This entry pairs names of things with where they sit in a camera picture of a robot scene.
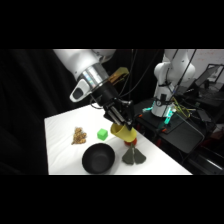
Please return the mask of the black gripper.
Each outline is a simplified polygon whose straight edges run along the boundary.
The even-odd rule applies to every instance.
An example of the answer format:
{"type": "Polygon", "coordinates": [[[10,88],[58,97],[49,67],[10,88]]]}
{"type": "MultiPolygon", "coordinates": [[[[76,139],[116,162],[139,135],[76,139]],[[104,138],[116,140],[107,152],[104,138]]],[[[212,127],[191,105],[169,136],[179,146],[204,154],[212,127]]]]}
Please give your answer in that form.
{"type": "Polygon", "coordinates": [[[118,125],[124,124],[128,130],[132,129],[134,121],[133,101],[121,99],[117,90],[110,82],[97,87],[91,93],[91,96],[104,109],[104,117],[106,119],[118,125]]]}

